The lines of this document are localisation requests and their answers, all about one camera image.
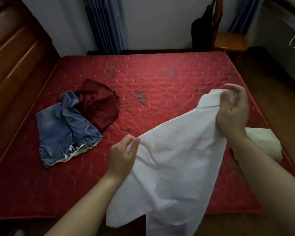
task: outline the chair seat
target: chair seat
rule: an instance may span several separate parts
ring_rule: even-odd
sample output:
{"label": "chair seat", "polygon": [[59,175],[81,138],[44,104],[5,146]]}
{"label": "chair seat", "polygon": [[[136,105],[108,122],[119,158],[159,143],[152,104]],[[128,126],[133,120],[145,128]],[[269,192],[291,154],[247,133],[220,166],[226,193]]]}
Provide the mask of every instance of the chair seat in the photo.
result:
{"label": "chair seat", "polygon": [[215,49],[239,52],[245,52],[248,49],[245,35],[232,32],[217,33],[214,47]]}

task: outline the maroon cloth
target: maroon cloth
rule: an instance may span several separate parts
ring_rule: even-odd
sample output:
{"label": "maroon cloth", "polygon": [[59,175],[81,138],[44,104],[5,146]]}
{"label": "maroon cloth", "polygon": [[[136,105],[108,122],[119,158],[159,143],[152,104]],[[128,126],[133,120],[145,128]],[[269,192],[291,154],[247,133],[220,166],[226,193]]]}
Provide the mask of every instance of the maroon cloth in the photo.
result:
{"label": "maroon cloth", "polygon": [[86,79],[75,95],[80,101],[76,109],[101,133],[118,117],[120,98],[105,84]]}

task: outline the curtain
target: curtain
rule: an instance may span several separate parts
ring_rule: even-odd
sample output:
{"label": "curtain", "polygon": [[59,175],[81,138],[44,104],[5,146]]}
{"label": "curtain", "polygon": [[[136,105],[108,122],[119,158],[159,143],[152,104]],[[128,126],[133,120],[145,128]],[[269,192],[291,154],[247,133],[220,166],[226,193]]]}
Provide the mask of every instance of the curtain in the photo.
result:
{"label": "curtain", "polygon": [[252,20],[259,10],[263,0],[242,0],[239,11],[228,31],[247,34]]}
{"label": "curtain", "polygon": [[120,0],[83,0],[100,54],[120,55],[127,49]]}

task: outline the person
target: person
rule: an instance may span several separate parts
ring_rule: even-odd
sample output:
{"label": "person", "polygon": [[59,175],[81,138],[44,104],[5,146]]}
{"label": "person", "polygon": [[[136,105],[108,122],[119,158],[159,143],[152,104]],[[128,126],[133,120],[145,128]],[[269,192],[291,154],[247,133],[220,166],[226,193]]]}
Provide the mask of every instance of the person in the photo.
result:
{"label": "person", "polygon": [[[222,93],[217,125],[263,210],[279,221],[290,235],[295,235],[295,178],[247,137],[246,89],[234,84],[226,84],[226,87],[237,93],[237,102],[232,105],[229,93]],[[139,143],[139,138],[127,135],[112,146],[106,174],[45,236],[96,235],[113,195],[133,167]]]}

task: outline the floor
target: floor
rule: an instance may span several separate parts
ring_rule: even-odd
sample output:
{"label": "floor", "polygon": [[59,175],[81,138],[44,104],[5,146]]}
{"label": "floor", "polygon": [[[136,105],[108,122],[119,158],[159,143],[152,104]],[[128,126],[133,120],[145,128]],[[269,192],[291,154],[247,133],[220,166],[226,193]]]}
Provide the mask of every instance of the floor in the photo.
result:
{"label": "floor", "polygon": [[[260,48],[249,49],[234,61],[257,105],[295,163],[295,82]],[[24,229],[26,236],[44,235],[56,219],[0,222],[0,236]],[[101,226],[98,235],[144,235],[145,218],[111,229]],[[205,216],[195,235],[287,235],[266,216],[220,214]]]}

